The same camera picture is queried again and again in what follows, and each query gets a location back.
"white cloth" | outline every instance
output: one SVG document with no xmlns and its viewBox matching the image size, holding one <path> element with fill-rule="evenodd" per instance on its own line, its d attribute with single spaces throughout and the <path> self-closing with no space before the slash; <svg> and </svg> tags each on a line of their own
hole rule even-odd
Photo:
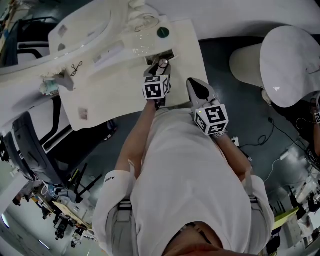
<svg viewBox="0 0 320 256">
<path fill-rule="evenodd" d="M 305 214 L 301 219 L 298 220 L 298 225 L 302 231 L 302 237 L 310 237 L 314 232 L 314 225 L 311 222 L 311 219 L 308 214 Z"/>
<path fill-rule="evenodd" d="M 240 182 L 189 113 L 172 110 L 153 122 L 142 173 L 131 193 L 139 255 L 161 256 L 172 237 L 191 222 L 209 225 L 226 250 L 257 254 L 274 224 L 264 182 L 252 176 L 255 197 L 250 199 L 246 181 Z M 108 212 L 125 197 L 129 182 L 126 171 L 105 177 L 93 217 L 93 230 L 104 250 Z"/>
</svg>

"hair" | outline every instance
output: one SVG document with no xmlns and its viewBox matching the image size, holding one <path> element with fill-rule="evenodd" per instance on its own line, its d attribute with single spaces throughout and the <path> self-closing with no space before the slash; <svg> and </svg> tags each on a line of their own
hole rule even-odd
<svg viewBox="0 0 320 256">
<path fill-rule="evenodd" d="M 15 197 L 12 202 L 16 205 L 16 206 L 21 206 L 21 203 L 19 202 L 19 200 Z"/>
</svg>

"sleeve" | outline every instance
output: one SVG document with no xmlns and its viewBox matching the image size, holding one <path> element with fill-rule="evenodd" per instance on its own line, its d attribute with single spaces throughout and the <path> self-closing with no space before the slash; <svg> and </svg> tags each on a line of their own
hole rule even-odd
<svg viewBox="0 0 320 256">
<path fill-rule="evenodd" d="M 132 178 L 131 173 L 124 170 L 111 171 L 104 178 L 103 187 L 93 213 L 92 228 L 99 246 L 106 252 L 108 214 L 128 195 Z"/>
<path fill-rule="evenodd" d="M 242 182 L 251 202 L 251 234 L 247 252 L 257 255 L 270 240 L 275 216 L 270 207 L 265 183 L 255 175 L 246 175 Z"/>
</svg>

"green circle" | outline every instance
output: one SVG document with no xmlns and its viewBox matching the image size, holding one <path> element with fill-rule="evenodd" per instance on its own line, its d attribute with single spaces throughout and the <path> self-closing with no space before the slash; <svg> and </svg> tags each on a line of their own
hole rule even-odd
<svg viewBox="0 0 320 256">
<path fill-rule="evenodd" d="M 167 38 L 170 34 L 170 31 L 166 27 L 160 27 L 156 33 L 160 38 Z"/>
</svg>

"white table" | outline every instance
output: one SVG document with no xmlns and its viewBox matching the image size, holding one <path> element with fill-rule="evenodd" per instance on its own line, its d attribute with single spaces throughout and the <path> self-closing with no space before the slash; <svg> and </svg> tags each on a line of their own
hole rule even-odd
<svg viewBox="0 0 320 256">
<path fill-rule="evenodd" d="M 170 61 L 172 88 L 167 95 L 167 107 L 189 102 L 186 87 L 188 78 L 208 82 L 191 20 L 172 22 L 171 26 L 177 41 L 173 49 L 177 58 Z M 90 76 L 85 85 L 77 86 L 81 82 L 74 79 L 74 91 L 62 88 L 60 97 L 72 128 L 75 131 L 92 128 L 111 119 L 142 111 L 146 104 L 142 86 L 147 68 L 145 59 L 139 57 L 100 70 Z M 79 109 L 87 110 L 87 120 L 80 118 Z"/>
<path fill-rule="evenodd" d="M 302 29 L 281 26 L 262 44 L 235 51 L 230 69 L 238 80 L 264 87 L 276 105 L 288 108 L 320 91 L 320 45 Z"/>
</svg>

